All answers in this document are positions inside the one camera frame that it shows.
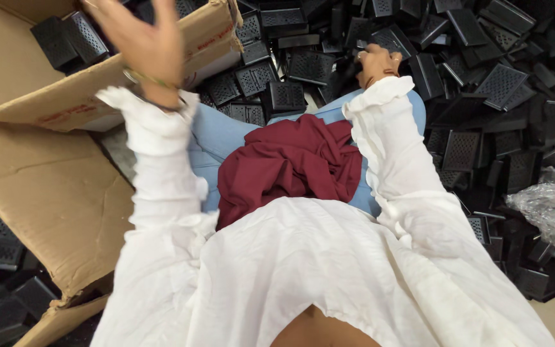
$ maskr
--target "finger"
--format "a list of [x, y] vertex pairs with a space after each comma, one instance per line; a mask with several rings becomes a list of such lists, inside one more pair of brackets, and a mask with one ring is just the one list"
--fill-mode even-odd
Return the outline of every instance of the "finger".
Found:
[[359, 81], [359, 87], [361, 87], [361, 89], [365, 88], [365, 81], [364, 77], [363, 77], [363, 72], [360, 72], [356, 75], [357, 80]]
[[400, 52], [393, 52], [393, 53], [389, 54], [389, 56], [391, 57], [391, 62], [393, 63], [394, 69], [397, 70], [397, 68], [400, 67], [400, 63], [401, 63], [401, 60], [402, 60], [402, 54]]
[[380, 47], [379, 45], [377, 45], [377, 44], [375, 44], [375, 43], [370, 43], [370, 44], [368, 44], [367, 47], [365, 48], [365, 50], [366, 50], [367, 52], [374, 53], [374, 54], [379, 54], [379, 53], [380, 53], [380, 54], [381, 54], [381, 53], [386, 53], [386, 54], [388, 54], [388, 53], [389, 53], [389, 51], [388, 51], [387, 49], [382, 48], [382, 47]]
[[158, 27], [173, 26], [179, 20], [175, 0], [152, 0], [155, 8], [155, 23]]

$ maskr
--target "wrist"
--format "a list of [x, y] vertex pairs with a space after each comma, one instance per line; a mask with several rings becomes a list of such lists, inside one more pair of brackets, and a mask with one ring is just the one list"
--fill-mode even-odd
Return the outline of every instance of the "wrist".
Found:
[[146, 99], [170, 109], [177, 109], [180, 106], [179, 90], [153, 82], [142, 82], [141, 86]]

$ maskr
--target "person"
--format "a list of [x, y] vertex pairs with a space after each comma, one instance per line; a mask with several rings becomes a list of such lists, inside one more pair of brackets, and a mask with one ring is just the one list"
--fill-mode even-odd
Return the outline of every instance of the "person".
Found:
[[173, 0], [154, 0], [155, 27], [116, 0], [90, 1], [129, 66], [151, 76], [142, 98], [97, 94], [123, 113], [137, 176], [135, 229], [91, 346], [555, 345], [440, 183], [412, 115], [412, 79], [394, 73], [399, 56], [368, 46], [365, 91], [341, 107], [377, 218], [282, 197], [216, 233], [219, 211], [201, 206], [209, 185], [190, 166], [203, 107], [174, 88], [183, 55]]

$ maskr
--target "black plastic tray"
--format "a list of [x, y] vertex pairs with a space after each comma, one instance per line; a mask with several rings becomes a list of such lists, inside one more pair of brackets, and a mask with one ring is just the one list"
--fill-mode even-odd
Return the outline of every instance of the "black plastic tray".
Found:
[[420, 53], [409, 60], [412, 76], [423, 101], [444, 95], [445, 88], [436, 70], [434, 56], [429, 53]]
[[267, 82], [279, 79], [273, 62], [270, 60], [240, 68], [235, 71], [235, 76], [245, 97], [262, 92], [265, 90]]
[[536, 24], [536, 20], [528, 13], [504, 0], [492, 0], [486, 8], [479, 11], [479, 15], [518, 35], [527, 33]]
[[423, 31], [419, 35], [409, 36], [410, 41], [418, 43], [421, 49], [426, 49], [434, 40], [451, 27], [451, 23], [442, 17], [430, 14]]
[[290, 59], [288, 78], [326, 86], [335, 57], [307, 49], [295, 49]]
[[304, 6], [300, 1], [260, 3], [261, 25], [267, 32], [303, 30], [308, 27]]
[[477, 46], [487, 43], [483, 29], [479, 26], [472, 10], [449, 10], [447, 14], [464, 46]]

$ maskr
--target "white ruffled sleeve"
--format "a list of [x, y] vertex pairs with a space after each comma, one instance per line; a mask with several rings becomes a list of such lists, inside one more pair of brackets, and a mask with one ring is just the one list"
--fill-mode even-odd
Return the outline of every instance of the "white ruffled sleeve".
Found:
[[412, 78], [384, 78], [343, 106], [368, 162], [366, 181], [400, 276], [442, 346], [555, 346], [550, 332], [476, 239], [412, 118]]
[[121, 110], [128, 147], [136, 153], [129, 218], [136, 229], [125, 234], [92, 347], [172, 347], [186, 339], [200, 249], [215, 232], [218, 214], [201, 213], [207, 183], [192, 173], [186, 152], [198, 96], [180, 95], [187, 106], [166, 114], [124, 88], [97, 93]]

